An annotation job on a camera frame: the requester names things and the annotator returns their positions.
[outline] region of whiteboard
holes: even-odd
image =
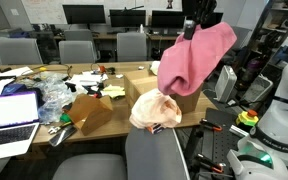
[[[173,0],[172,9],[166,9],[168,0],[22,0],[31,24],[67,24],[63,4],[104,5],[106,23],[109,24],[109,9],[143,6],[146,15],[152,10],[182,11],[182,0]]]

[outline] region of cardboard box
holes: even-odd
[[[86,94],[76,97],[68,112],[75,126],[86,136],[111,120],[113,106],[109,96],[100,99]]]
[[[189,96],[180,96],[177,94],[171,95],[183,114],[195,111],[201,87]],[[125,73],[125,98],[130,107],[134,106],[135,102],[142,94],[154,88],[157,88],[157,76],[155,76],[150,70]]]

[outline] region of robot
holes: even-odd
[[[272,104],[227,158],[236,179],[288,179],[288,65]]]

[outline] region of table surface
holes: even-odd
[[[149,68],[149,64],[151,62],[142,61],[142,62],[125,62],[125,63],[100,63],[100,65],[105,66],[106,68],[115,67],[116,74],[124,74],[130,71],[137,71],[139,66],[144,66],[146,69]],[[83,71],[90,71],[91,64],[69,64],[73,68],[70,72],[70,75],[80,74]],[[12,66],[1,66],[1,69],[6,67],[20,68],[25,65],[12,65]],[[41,65],[28,65],[32,70],[33,68],[39,67]],[[66,67],[62,65],[46,65],[47,70],[52,71],[56,70],[56,72],[67,73]],[[115,75],[108,75],[109,79],[104,82],[105,85],[112,84],[115,86],[124,87],[124,79],[118,79]],[[125,136],[129,133],[131,129],[131,123],[129,122],[130,108],[124,97],[114,100],[112,99],[113,105],[113,115],[112,119],[96,129],[92,133],[87,136],[84,136],[81,131],[78,131],[73,136],[69,137],[66,142],[74,142],[74,141],[86,141],[86,140],[94,140],[94,139],[102,139],[102,138],[110,138],[110,137],[120,137]],[[178,124],[176,127],[190,127],[197,125],[201,118],[205,117],[205,112],[207,108],[215,108],[214,104],[201,92],[196,111],[184,114],[182,117],[182,122]],[[37,131],[37,134],[33,140],[33,144],[46,144],[49,139],[53,136],[48,134],[49,126],[41,125]]]
[[[175,41],[176,36],[160,36],[160,35],[149,35],[150,40],[153,41]],[[65,37],[63,36],[54,36],[54,39],[56,40],[63,40]],[[100,33],[96,36],[93,36],[94,40],[116,40],[116,34],[106,34],[106,33]]]

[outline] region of pink cloth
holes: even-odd
[[[165,95],[194,93],[235,41],[232,28],[224,22],[207,29],[197,26],[192,40],[180,35],[163,53],[158,89]]]

